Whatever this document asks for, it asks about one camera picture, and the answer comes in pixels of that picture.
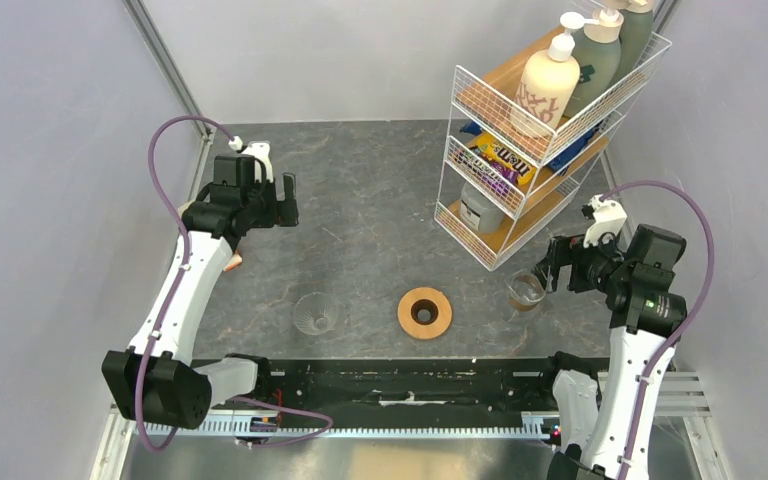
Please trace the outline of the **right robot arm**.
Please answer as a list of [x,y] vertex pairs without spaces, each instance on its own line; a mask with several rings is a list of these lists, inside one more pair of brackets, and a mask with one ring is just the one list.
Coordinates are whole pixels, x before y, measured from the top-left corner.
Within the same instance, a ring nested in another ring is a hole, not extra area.
[[611,232],[593,245],[585,239],[553,238],[533,269],[553,292],[561,269],[569,268],[569,290],[604,294],[611,313],[604,383],[590,361],[564,352],[551,357],[537,382],[539,400],[560,416],[560,449],[547,476],[647,479],[659,390],[675,354],[669,338],[688,315],[685,299],[669,291],[686,241],[651,225],[637,227],[627,250]]

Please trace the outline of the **brown paper coffee filters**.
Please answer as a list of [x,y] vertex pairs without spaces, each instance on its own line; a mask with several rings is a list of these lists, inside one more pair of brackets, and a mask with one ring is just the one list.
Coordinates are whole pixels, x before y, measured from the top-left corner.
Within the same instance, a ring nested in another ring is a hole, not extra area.
[[243,256],[242,252],[239,249],[236,249],[231,257],[229,258],[227,264],[223,268],[224,272],[232,271],[235,268],[238,268],[243,263]]

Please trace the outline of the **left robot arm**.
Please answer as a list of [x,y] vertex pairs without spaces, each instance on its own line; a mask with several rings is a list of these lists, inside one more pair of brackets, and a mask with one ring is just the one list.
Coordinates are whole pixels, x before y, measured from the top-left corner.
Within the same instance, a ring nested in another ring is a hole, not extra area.
[[192,361],[209,297],[241,239],[251,229],[297,226],[293,174],[284,174],[283,191],[277,194],[268,143],[215,157],[212,182],[179,215],[185,231],[150,314],[128,347],[102,362],[124,418],[194,430],[212,407],[235,396],[254,409],[271,401],[264,360],[230,354],[198,368]]

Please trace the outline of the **clear glass dripper cone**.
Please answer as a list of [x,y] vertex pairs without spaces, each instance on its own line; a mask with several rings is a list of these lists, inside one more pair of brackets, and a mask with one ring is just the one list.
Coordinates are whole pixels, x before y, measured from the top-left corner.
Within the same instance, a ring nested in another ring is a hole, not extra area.
[[335,298],[313,292],[296,302],[292,323],[301,333],[318,336],[334,330],[343,317],[344,308]]

